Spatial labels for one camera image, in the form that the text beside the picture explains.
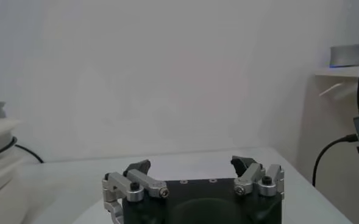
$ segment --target silver metal bracket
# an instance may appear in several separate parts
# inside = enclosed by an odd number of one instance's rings
[[[139,186],[131,189],[132,182],[118,172],[111,173],[108,176],[108,189],[114,191],[119,189],[125,196],[126,200],[137,202],[144,198],[144,187]]]
[[[265,170],[259,163],[253,163],[241,177],[234,179],[233,187],[239,196],[252,193],[253,187],[265,175]]]
[[[126,196],[118,189],[110,190],[108,180],[102,180],[102,192],[104,195],[104,208],[110,212],[114,224],[124,224],[123,207],[117,202]]]
[[[285,196],[285,171],[280,165],[271,165],[266,175],[258,181],[259,194],[265,197],[275,196],[277,193]]]
[[[166,182],[155,180],[136,169],[129,170],[126,177],[133,182],[140,183],[140,185],[147,189],[151,197],[167,198],[169,195]]]

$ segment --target stack of white containers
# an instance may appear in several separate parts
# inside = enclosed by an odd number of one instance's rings
[[[6,118],[3,106],[0,102],[0,223],[19,224],[26,215],[27,201],[16,174],[22,159],[13,151],[11,134],[18,121]]]

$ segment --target white shelf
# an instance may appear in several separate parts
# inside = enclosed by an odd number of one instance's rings
[[[315,72],[318,77],[345,77],[357,78],[351,80],[336,79],[337,82],[330,85],[319,96],[331,96],[334,100],[341,100],[348,95],[355,94],[359,77],[359,66],[345,68],[325,68]]]
[[[359,66],[345,68],[325,68],[315,72],[317,76],[334,76],[334,77],[356,77],[359,76]]]

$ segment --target bolt head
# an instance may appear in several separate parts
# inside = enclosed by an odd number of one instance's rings
[[[270,186],[272,184],[272,179],[269,176],[264,176],[262,178],[262,184]]]
[[[237,186],[235,187],[235,193],[239,196],[243,196],[246,191],[243,187]]]
[[[140,189],[140,184],[137,182],[132,182],[130,184],[130,190],[131,191],[138,191]]]
[[[159,196],[161,196],[161,198],[167,198],[168,195],[169,195],[169,190],[167,189],[167,187],[163,187],[162,189],[160,189]]]

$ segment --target white table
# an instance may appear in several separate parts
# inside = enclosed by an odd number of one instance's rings
[[[283,223],[351,223],[275,150],[252,148],[25,165],[19,173],[32,208],[24,224],[111,224],[101,202],[105,173],[122,172],[130,163],[149,159],[149,175],[160,180],[235,177],[232,155],[285,169]]]

